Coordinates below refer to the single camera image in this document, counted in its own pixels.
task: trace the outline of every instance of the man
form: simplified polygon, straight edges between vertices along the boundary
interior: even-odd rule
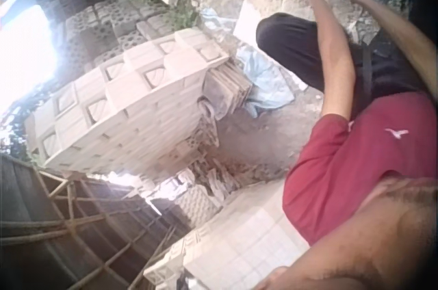
[[[400,289],[436,254],[437,115],[426,93],[436,100],[435,46],[375,0],[352,0],[410,63],[367,55],[325,0],[309,1],[316,23],[275,14],[260,22],[257,44],[324,92],[283,194],[311,248],[256,289]]]

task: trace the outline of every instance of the white bird logo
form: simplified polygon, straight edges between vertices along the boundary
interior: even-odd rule
[[[385,130],[388,131],[388,132],[390,132],[392,135],[394,135],[394,137],[395,137],[397,140],[401,140],[401,139],[402,139],[402,135],[404,135],[404,134],[409,134],[409,131],[406,130],[406,129],[404,129],[404,130],[402,130],[402,131],[394,131],[393,129],[386,128]]]

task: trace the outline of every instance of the black pants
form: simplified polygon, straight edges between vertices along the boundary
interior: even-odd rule
[[[286,69],[295,73],[307,85],[324,91],[322,60],[318,48],[318,31],[315,22],[286,13],[276,13],[263,19],[257,27],[259,48]],[[371,54],[371,90],[363,87],[365,68],[363,49],[350,43],[357,80],[353,98],[352,118],[378,97],[401,92],[427,92],[419,75],[397,48],[388,56]]]

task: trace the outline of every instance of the red t-shirt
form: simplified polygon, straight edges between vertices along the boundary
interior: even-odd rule
[[[309,242],[350,218],[382,175],[437,176],[437,115],[409,92],[378,98],[355,120],[323,116],[285,182],[283,210]]]

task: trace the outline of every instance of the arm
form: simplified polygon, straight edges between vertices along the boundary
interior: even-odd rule
[[[378,1],[351,1],[362,5],[391,36],[436,99],[437,52],[434,44],[415,25]]]
[[[338,114],[350,120],[355,68],[344,30],[325,0],[310,0],[318,24],[318,46],[324,74],[322,115]]]

